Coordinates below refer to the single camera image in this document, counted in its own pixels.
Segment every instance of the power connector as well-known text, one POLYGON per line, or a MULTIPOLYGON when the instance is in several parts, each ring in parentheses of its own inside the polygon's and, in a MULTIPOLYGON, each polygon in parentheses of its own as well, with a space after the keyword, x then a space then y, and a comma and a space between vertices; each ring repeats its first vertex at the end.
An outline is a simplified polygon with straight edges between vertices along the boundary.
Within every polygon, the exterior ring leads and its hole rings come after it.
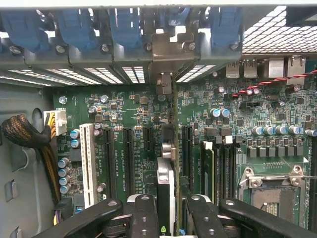
POLYGON ((55 128, 56 128, 56 136, 67 133, 67 120, 66 120, 66 111, 45 111, 44 112, 44 122, 46 121, 46 117, 48 113, 55 114, 55 128))

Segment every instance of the capacitor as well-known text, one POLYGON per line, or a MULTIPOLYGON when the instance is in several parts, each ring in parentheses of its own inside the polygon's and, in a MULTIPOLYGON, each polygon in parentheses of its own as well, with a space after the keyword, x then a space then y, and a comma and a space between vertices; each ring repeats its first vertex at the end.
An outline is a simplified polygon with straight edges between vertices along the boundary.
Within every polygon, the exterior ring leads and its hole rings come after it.
POLYGON ((102 130, 94 130, 94 136, 102 136, 103 131, 102 130))
POLYGON ((301 132, 301 129, 298 126, 291 125, 288 128, 288 132, 294 135, 298 135, 301 132))
POLYGON ((103 124, 102 124, 102 123, 96 123, 96 124, 94 125, 94 128, 95 128, 95 130, 100 130, 100 129, 103 128, 103 124))
POLYGON ((70 146, 72 148, 78 148, 79 145, 80 145, 79 140, 71 140, 71 142, 70 142, 70 146))
POLYGON ((266 126, 263 129, 263 132, 265 135, 273 135, 274 134, 274 128, 271 126, 266 126))
POLYGON ((307 130, 305 130, 305 134, 308 135, 308 136, 316 137, 317 136, 317 130, 307 129, 307 130))
POLYGON ((253 89, 253 94, 254 95, 260 94, 260 90, 258 88, 253 89))
POLYGON ((58 171, 58 176, 60 177, 65 177, 70 171, 70 168, 69 167, 65 167, 64 169, 60 169, 58 171))
POLYGON ((57 163, 58 167, 60 167, 61 169, 65 168, 68 164, 69 159, 66 157, 61 158, 57 163))
POLYGON ((98 108, 96 106, 91 106, 88 108, 88 113, 89 114, 94 114, 97 113, 98 108))
POLYGON ((214 93, 224 93, 224 87, 219 86, 214 89, 214 93))
POLYGON ((260 126, 253 127, 252 134, 253 135, 262 135, 262 127, 260 127, 260 126))
POLYGON ((60 185, 65 186, 69 183, 69 181, 70 181, 70 176, 66 175, 65 177, 60 178, 58 182, 60 185))
POLYGON ((279 125, 275 128, 277 134, 287 134, 287 127, 283 125, 279 125))
POLYGON ((102 192, 105 188, 106 188, 106 184, 102 182, 98 185, 97 192, 102 192))
POLYGON ((210 110, 210 117, 218 118, 220 116, 220 110, 213 108, 210 110))
POLYGON ((70 138, 77 139, 80 136, 80 131, 78 129, 74 129, 69 134, 70 138))
POLYGON ((59 191, 61 194, 67 194, 70 189, 71 189, 71 185, 70 183, 68 183, 65 186, 60 187, 59 191))
POLYGON ((220 114, 224 117, 224 118, 228 118, 230 116, 230 111, 226 108, 221 108, 220 109, 220 114))
POLYGON ((107 103, 109 101, 109 97, 107 95, 102 95, 100 97, 100 102, 107 103))
POLYGON ((298 85, 295 85, 293 87, 290 87, 290 88, 286 88, 285 89, 285 93, 297 93, 301 90, 301 87, 298 86, 298 85))

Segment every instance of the pcie slot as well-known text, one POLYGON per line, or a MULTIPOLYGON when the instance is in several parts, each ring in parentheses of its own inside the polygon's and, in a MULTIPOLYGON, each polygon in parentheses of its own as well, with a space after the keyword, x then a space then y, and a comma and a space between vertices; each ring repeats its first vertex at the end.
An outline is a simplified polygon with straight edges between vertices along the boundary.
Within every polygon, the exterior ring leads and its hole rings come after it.
POLYGON ((150 126, 143 127, 143 142, 144 150, 148 152, 153 151, 153 129, 150 126))
POLYGON ((126 196, 135 193, 135 175, 134 175, 134 148, 133 148, 133 129, 131 127, 123 128, 123 153, 124 153, 124 171, 126 196))
POLYGON ((88 208, 98 202, 94 126, 91 123, 82 124, 79 130, 85 208, 88 208))
POLYGON ((183 126, 183 175, 188 176, 189 188, 193 192, 194 187, 194 160, 193 160, 193 127, 183 126))
POLYGON ((106 195, 107 198, 116 198, 114 138, 111 128, 104 129, 104 158, 106 162, 106 195))

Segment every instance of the motherboard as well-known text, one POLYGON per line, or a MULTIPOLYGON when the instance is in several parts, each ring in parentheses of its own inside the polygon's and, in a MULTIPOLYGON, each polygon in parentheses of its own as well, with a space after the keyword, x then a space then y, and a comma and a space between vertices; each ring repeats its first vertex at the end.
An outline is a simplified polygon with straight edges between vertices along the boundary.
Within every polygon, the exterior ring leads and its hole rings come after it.
POLYGON ((215 204, 236 197, 306 228, 315 81, 277 83, 234 97, 257 81, 219 71, 177 85, 177 105, 172 96, 157 95, 154 85, 54 88, 54 107, 67 114, 67 134, 57 137, 62 196, 73 199, 75 212, 86 207, 83 171, 89 166, 89 185, 97 190, 89 199, 155 195, 157 157, 174 136, 167 125, 177 106, 180 176, 191 193, 215 204), (94 142, 87 152, 89 133, 94 142))

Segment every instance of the white pci slot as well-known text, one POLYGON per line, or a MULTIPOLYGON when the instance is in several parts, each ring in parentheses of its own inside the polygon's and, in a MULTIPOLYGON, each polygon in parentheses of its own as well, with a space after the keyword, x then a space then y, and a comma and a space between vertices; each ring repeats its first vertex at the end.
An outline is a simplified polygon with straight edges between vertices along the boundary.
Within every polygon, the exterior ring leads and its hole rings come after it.
POLYGON ((83 168, 84 198, 85 208, 98 202, 97 196, 97 176, 95 158, 95 138, 94 126, 91 123, 79 126, 81 161, 83 168))

